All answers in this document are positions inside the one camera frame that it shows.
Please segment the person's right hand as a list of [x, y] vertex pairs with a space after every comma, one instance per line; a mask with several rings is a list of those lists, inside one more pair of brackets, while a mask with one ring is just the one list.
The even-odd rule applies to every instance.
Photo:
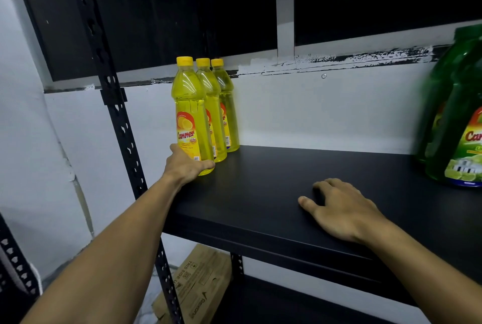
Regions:
[[329, 178], [313, 184], [324, 197], [325, 217], [315, 219], [328, 234], [347, 242], [366, 244], [369, 234], [387, 222], [377, 206], [352, 184]]

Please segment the person's left hand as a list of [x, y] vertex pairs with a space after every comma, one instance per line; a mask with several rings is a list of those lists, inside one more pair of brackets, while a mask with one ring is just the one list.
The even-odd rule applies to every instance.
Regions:
[[169, 181], [179, 190], [187, 183], [196, 179], [201, 173], [194, 173], [191, 166], [194, 159], [190, 158], [178, 144], [171, 144], [170, 150], [172, 154], [166, 159], [161, 180]]

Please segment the yellow liquid bottle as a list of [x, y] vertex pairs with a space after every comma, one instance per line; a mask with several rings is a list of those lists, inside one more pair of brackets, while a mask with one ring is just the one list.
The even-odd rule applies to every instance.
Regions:
[[220, 106], [225, 130], [227, 152], [235, 152], [240, 147], [238, 121], [234, 104], [234, 85], [224, 68], [224, 61], [220, 58], [211, 59], [212, 71], [220, 85]]
[[196, 59], [196, 65], [196, 74], [206, 92], [205, 107], [213, 144], [214, 161], [215, 163], [220, 163], [227, 157], [225, 130], [220, 106], [221, 88], [213, 71], [210, 69], [210, 59], [198, 58]]
[[205, 106], [206, 92], [190, 56], [176, 59], [172, 83], [175, 103], [176, 143], [194, 161], [214, 161], [214, 149]]

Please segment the person's right forearm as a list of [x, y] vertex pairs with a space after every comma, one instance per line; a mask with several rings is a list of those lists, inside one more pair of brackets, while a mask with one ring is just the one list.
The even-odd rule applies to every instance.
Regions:
[[359, 239], [393, 272], [432, 324], [482, 324], [482, 286], [386, 218], [359, 223]]

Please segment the person's left forearm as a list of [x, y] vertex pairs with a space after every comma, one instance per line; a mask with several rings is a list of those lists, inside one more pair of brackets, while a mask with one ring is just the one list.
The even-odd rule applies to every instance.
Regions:
[[133, 324], [180, 187], [163, 175], [58, 275], [20, 324]]

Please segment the black metal shelf rack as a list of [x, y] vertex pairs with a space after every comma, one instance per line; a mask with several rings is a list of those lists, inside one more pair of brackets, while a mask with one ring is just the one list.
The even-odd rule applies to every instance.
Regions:
[[242, 146], [183, 187], [165, 232], [312, 277], [414, 305], [367, 248], [318, 228], [295, 200], [311, 183], [345, 177], [411, 236], [482, 284], [482, 191], [428, 179], [409, 155]]

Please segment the brown cardboard box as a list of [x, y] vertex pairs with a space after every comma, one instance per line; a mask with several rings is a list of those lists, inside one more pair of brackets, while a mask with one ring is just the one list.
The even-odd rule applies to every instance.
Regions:
[[231, 277], [229, 254], [195, 246], [172, 275], [185, 324], [211, 324]]

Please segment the large green liquid bottle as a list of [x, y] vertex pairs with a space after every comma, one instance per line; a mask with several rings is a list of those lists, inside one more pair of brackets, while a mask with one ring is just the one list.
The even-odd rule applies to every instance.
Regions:
[[454, 42], [440, 57], [424, 83], [425, 103], [418, 123], [414, 159], [425, 164], [427, 149], [440, 124], [454, 82], [452, 73], [475, 45], [482, 42], [482, 23], [455, 29]]
[[482, 188], [482, 42], [461, 60], [451, 80], [425, 174], [457, 187]]

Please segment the dark window with grey frame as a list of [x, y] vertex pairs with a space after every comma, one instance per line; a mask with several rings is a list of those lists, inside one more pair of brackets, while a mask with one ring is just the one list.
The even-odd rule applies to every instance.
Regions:
[[[228, 73], [434, 62], [482, 0], [97, 0], [124, 87], [166, 83], [181, 55]], [[77, 0], [14, 0], [46, 93], [100, 89]]]

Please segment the black perforated rack post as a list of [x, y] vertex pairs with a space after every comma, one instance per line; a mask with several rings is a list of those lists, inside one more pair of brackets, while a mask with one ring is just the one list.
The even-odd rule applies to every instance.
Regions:
[[20, 324], [42, 284], [0, 213], [0, 324]]

